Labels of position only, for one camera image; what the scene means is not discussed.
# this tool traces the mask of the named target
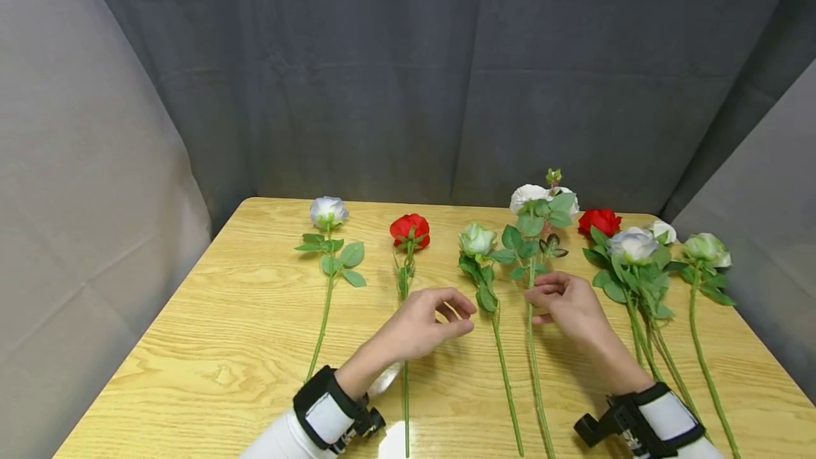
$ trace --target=pale green rose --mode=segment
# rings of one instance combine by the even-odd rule
[[[715,268],[731,266],[731,254],[720,241],[710,232],[692,234],[683,244],[683,255],[688,259],[699,259],[708,262]]]
[[[488,255],[495,240],[495,232],[474,222],[460,233],[460,249],[468,256]]]

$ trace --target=wood grain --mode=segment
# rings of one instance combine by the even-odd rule
[[[348,203],[350,220],[336,234],[365,241],[358,267],[369,283],[340,281],[318,365],[338,366],[397,308],[388,225],[404,213],[431,224],[431,245],[417,254],[413,288],[456,286],[473,298],[457,267],[458,232],[478,221],[500,230],[506,209]],[[623,227],[649,215],[624,215]],[[233,458],[291,404],[300,388],[320,326],[324,284],[317,259],[293,248],[314,232],[308,201],[254,198],[242,203],[189,273],[175,296],[77,424],[58,458]],[[591,278],[586,244],[564,234],[571,253],[553,267]],[[545,453],[528,372],[522,288],[498,273],[504,342],[527,457]],[[677,318],[665,336],[721,450],[728,449],[689,334],[686,284],[673,280],[668,304]],[[601,295],[614,328],[632,346],[626,311]],[[746,458],[816,455],[816,411],[774,357],[732,309],[703,298],[698,319],[705,355]],[[412,363],[412,457],[517,457],[492,328],[476,329]],[[613,439],[595,449],[572,427],[597,414],[604,388],[572,344],[553,327],[537,331],[544,405],[559,457],[630,457]],[[668,369],[662,367],[668,377]],[[377,398],[386,433],[350,450],[355,458],[402,457],[400,384]]]

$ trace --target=hand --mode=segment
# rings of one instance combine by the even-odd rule
[[[595,364],[612,395],[646,390],[655,382],[612,330],[601,302],[585,278],[560,271],[536,278],[527,301],[542,309],[535,323],[555,323]]]
[[[447,323],[441,323],[436,313]],[[410,293],[370,342],[380,344],[393,362],[422,358],[442,342],[469,334],[476,305],[455,288],[429,288]]]
[[[554,271],[536,278],[527,301],[543,313],[533,323],[555,323],[564,335],[586,347],[600,336],[614,335],[594,289],[585,278]]]
[[[374,336],[334,373],[340,388],[353,399],[366,393],[392,363],[428,355],[442,342],[473,330],[472,304],[455,288],[423,289],[406,301]],[[436,319],[439,312],[447,323]]]

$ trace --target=gray curtain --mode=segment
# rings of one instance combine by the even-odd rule
[[[658,213],[779,0],[106,0],[218,229],[252,195]]]

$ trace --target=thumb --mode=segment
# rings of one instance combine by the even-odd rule
[[[536,291],[536,289],[527,289],[527,291],[524,292],[524,297],[528,302],[535,305],[535,307],[551,312],[553,303],[557,302],[558,298],[562,297],[562,295],[559,293],[545,294],[541,291]]]
[[[457,336],[467,335],[473,331],[473,321],[470,319],[460,319],[450,323],[437,325],[442,336],[442,340],[456,339]]]

